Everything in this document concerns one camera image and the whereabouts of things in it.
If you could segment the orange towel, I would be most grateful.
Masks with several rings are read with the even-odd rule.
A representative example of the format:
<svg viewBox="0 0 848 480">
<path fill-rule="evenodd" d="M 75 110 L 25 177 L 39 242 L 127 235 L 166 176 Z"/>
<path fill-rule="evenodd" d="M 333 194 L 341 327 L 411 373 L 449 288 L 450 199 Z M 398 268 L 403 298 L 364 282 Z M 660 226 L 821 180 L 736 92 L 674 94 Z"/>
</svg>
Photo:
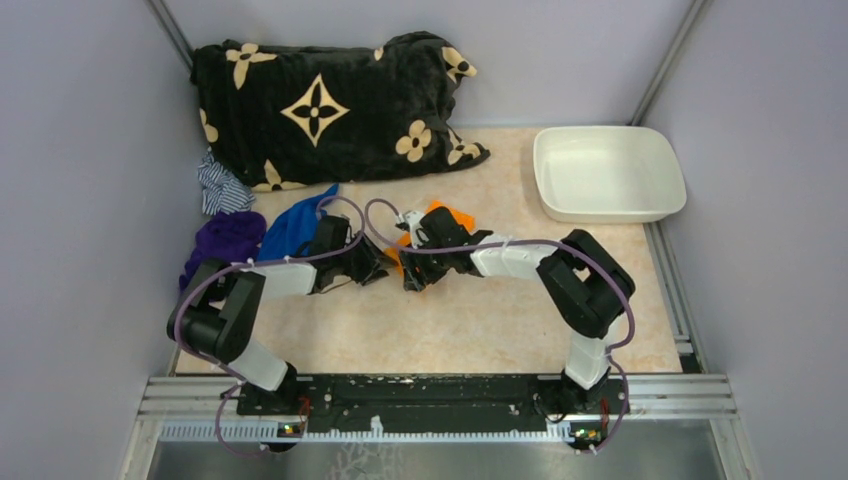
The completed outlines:
<svg viewBox="0 0 848 480">
<path fill-rule="evenodd" d="M 399 245 L 412 248 L 438 249 L 457 245 L 457 238 L 468 238 L 475 229 L 475 219 L 466 214 L 434 201 L 425 211 L 404 212 L 397 227 L 404 234 L 397 240 Z M 435 283 L 450 269 L 438 262 L 435 255 L 417 255 L 399 252 L 387 247 L 383 252 L 392 259 L 405 281 L 415 280 L 421 284 Z"/>
</svg>

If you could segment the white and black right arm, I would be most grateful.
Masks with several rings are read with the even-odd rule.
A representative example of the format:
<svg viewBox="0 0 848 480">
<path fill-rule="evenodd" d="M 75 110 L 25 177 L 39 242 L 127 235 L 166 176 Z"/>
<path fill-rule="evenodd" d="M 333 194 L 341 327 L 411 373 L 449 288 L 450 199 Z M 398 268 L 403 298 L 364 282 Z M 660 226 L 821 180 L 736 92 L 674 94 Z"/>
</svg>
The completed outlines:
<svg viewBox="0 0 848 480">
<path fill-rule="evenodd" d="M 538 405 L 565 415 L 599 403 L 610 372 L 608 335 L 635 283 L 591 234 L 575 229 L 557 244 L 511 240 L 470 232 L 446 207 L 403 213 L 397 226 L 407 234 L 398 252 L 407 291 L 423 291 L 449 271 L 542 285 L 572 336 L 560 385 Z"/>
</svg>

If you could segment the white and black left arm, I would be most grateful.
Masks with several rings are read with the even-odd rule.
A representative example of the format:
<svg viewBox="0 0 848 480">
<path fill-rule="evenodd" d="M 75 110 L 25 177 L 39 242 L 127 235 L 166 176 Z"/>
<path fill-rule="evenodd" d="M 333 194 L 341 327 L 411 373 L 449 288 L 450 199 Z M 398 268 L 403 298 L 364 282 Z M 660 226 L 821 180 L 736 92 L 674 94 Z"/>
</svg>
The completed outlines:
<svg viewBox="0 0 848 480">
<path fill-rule="evenodd" d="M 221 259 L 201 263 L 172 311 L 166 333 L 186 352 L 221 366 L 261 391 L 277 414 L 300 399 L 297 370 L 253 337 L 264 296 L 308 296 L 324 292 L 337 277 L 368 285 L 388 276 L 397 261 L 364 234 L 352 234 L 348 219 L 327 216 L 298 257 L 244 264 Z"/>
</svg>

